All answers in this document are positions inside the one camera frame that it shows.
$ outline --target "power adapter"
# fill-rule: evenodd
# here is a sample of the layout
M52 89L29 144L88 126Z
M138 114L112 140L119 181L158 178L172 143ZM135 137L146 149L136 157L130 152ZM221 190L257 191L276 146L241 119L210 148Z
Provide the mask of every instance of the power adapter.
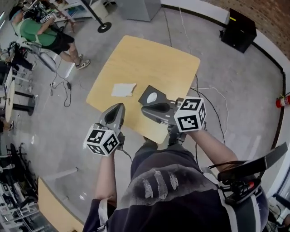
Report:
M72 90L72 86L71 86L70 82L67 82L67 87L68 87L69 90Z

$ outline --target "green shirt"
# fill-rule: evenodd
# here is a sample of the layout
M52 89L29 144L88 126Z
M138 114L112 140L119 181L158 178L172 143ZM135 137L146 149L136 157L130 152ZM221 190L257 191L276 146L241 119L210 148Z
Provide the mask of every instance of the green shirt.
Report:
M35 35L41 28L41 23L37 23L32 19L26 19L23 21L20 27L20 34L22 37L26 38L28 41L36 41ZM56 39L57 33L52 31L50 28L45 30L42 34L38 35L39 42L43 46L51 45Z

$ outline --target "black baseboard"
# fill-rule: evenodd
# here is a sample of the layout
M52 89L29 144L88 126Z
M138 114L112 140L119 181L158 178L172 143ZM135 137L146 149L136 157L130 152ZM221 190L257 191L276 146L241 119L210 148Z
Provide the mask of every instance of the black baseboard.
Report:
M168 8L168 9L172 9L172 10L177 10L179 11L179 7L176 7L176 6L171 6L171 5L164 5L162 4L164 8ZM185 12L187 14L190 14L190 15L194 15L194 16L197 16L197 17L200 17L202 19L205 19L205 20L208 20L212 23L215 23L221 27L226 27L227 25L224 24L224 23L221 23L213 18L210 18L206 15L203 15L203 14L200 14L200 13L197 13L197 12L194 12L194 11L191 11L191 10L187 10L187 9L183 9L183 8L180 8L180 10L182 12ZM283 71L283 68L282 66L268 53L266 52L263 48L261 48L258 44L256 43L252 43L253 46L255 48L257 48L260 52L262 52L266 57L268 57L281 71L281 74L283 76L282 80L283 80L283 86L282 86L282 94L285 96L286 94L286 75ZM273 143L272 143L272 147L271 149L274 149L277 145L277 141L278 141L278 138L279 138L279 134L280 134L280 131L281 131L281 126L282 126L282 121L283 121L283 116L284 116L284 107L281 108L281 111L280 111L280 117L279 117L279 121L278 121L278 127L277 127L277 130L276 130L276 134L275 134L275 137L274 137L274 140L273 140Z

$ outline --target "ceiling light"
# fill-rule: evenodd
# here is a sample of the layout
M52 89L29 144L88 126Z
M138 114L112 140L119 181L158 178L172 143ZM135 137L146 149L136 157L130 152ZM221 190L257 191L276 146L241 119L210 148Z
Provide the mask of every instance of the ceiling light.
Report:
M3 18L4 14L5 14L5 11L2 12L2 14L0 16L0 20Z
M3 23L1 24L1 26L0 26L0 30L1 30L1 28L3 27L4 23L5 23L5 20L4 20Z

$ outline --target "round table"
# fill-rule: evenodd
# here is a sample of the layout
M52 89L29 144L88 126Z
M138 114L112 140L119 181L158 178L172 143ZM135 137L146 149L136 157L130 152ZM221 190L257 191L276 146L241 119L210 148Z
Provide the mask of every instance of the round table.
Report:
M28 105L24 106L24 105L14 104L13 103L14 94L17 94L23 97L28 97L29 98ZM15 81L13 80L6 94L6 103L5 103L6 122L9 122L11 119L12 110L26 111L28 115L31 116L33 114L34 106L35 106L35 102L33 101L33 98L34 98L34 95L15 91Z

